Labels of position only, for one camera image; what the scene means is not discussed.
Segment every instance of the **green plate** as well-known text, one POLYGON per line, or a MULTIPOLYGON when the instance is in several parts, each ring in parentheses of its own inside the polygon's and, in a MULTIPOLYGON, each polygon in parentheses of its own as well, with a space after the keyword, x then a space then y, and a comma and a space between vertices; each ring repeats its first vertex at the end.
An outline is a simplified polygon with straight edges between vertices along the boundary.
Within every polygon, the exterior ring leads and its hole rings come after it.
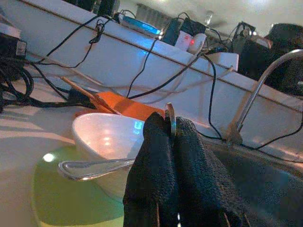
POLYGON ((94 182, 74 182, 57 172, 58 163, 81 160, 75 147, 46 154, 37 164, 32 207, 40 227, 121 227, 123 204, 108 197, 94 182))

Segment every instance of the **wall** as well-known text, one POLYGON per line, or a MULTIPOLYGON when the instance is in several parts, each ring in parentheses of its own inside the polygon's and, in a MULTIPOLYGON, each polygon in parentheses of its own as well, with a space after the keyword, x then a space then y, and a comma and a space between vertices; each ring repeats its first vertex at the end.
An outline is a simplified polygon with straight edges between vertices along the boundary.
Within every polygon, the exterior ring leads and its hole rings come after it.
MULTIPOLYGON (((91 13, 66 5, 65 2, 59 0, 53 0, 52 3, 41 0, 27 1, 32 5, 19 0, 2 0, 0 7, 9 19, 23 30, 22 38, 28 42, 28 49, 40 55, 46 55, 78 26, 70 20, 83 23, 93 17, 91 13), (45 12, 45 10, 52 10, 58 15, 45 12)), ((95 22, 92 22, 90 27, 93 28, 94 25, 95 22)), ((88 40, 95 35, 92 29, 81 29, 60 50, 53 53, 52 58, 74 65, 83 58, 89 46, 88 40)), ((93 46, 87 60, 78 70, 101 80, 106 85, 127 87, 140 71, 146 50, 150 48, 152 42, 153 40, 147 36, 109 22, 100 42, 93 46)), ((156 87, 183 68, 191 56, 187 52, 158 41, 153 54, 148 59, 144 73, 135 84, 149 88, 156 87)), ((41 67, 41 69, 46 72, 66 74, 66 71, 54 67, 41 67)), ((227 70, 219 66, 216 66, 216 69, 218 77, 227 70)), ((166 102, 172 102, 177 115, 193 120, 201 132, 215 136, 215 132, 211 130, 207 122, 212 75, 211 65, 206 60, 199 59, 188 70, 179 89, 193 84, 197 86, 182 93, 170 95, 151 105, 163 108, 166 102)), ((173 83, 165 89, 169 90, 172 86, 173 83)), ((223 134, 235 114, 243 106, 243 99, 248 97, 247 90, 251 90, 253 86, 253 80, 236 72, 229 73, 217 81, 212 121, 223 134)), ((117 89, 117 91, 122 95, 127 92, 126 88, 117 89)), ((142 90, 134 89, 132 94, 140 92, 142 90)), ((302 100, 287 96, 267 86, 262 88, 260 94, 241 131, 244 143, 250 146, 262 144, 277 136, 295 131, 301 120, 302 100)), ((150 103, 161 96, 163 93, 157 92, 139 98, 137 101, 150 103)), ((299 155, 303 153, 302 136, 301 131, 292 137, 276 141, 263 150, 270 154, 298 160, 299 155)))

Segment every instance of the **curtain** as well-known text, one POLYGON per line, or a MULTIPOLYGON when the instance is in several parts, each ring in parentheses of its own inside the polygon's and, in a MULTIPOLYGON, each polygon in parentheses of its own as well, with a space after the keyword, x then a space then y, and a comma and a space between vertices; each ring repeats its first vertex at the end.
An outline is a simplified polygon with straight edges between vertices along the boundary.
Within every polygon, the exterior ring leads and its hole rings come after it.
POLYGON ((171 17, 143 4, 138 4, 136 18, 156 27, 159 30, 164 29, 171 20, 171 17))

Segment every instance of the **white device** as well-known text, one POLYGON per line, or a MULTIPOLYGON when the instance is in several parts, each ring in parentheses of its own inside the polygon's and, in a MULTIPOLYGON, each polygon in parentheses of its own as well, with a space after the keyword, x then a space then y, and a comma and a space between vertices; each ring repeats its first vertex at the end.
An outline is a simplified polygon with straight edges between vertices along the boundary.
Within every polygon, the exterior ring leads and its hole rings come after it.
POLYGON ((124 16, 122 14, 119 15, 119 21, 121 25, 128 27, 132 30, 141 32, 153 38, 158 37, 161 33, 160 30, 158 30, 152 25, 149 25, 143 21, 134 19, 132 17, 124 16))
POLYGON ((195 37, 190 41, 187 52, 195 54, 199 50, 199 48, 203 47, 206 39, 206 35, 203 33, 199 33, 195 35, 195 37))
POLYGON ((189 43, 191 42, 192 38, 193 37, 191 35, 183 32, 183 31, 180 31, 180 34, 176 41, 175 47, 177 47, 183 51, 186 51, 188 49, 189 43))
POLYGON ((237 53, 219 52, 209 54, 208 57, 217 65, 221 65, 227 68, 230 68, 232 66, 234 71, 238 71, 239 55, 237 53))

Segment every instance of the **black cloth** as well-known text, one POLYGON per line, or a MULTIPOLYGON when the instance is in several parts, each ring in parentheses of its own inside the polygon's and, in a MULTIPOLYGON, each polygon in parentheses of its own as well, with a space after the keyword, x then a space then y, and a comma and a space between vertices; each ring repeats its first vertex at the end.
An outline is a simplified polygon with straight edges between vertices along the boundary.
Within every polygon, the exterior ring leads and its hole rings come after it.
POLYGON ((169 131, 157 113, 144 124, 144 142, 127 178, 124 227, 176 227, 178 213, 182 227, 219 227, 222 212, 232 227, 246 226, 231 177, 194 124, 177 118, 174 144, 169 131))
POLYGON ((124 227, 155 227, 158 220, 160 226, 176 227, 178 187, 169 125, 158 113, 153 113, 144 124, 143 136, 127 177, 124 227))
POLYGON ((174 155, 182 227, 220 226, 220 212, 232 227, 245 226, 244 206, 225 166, 182 117, 177 118, 174 155))

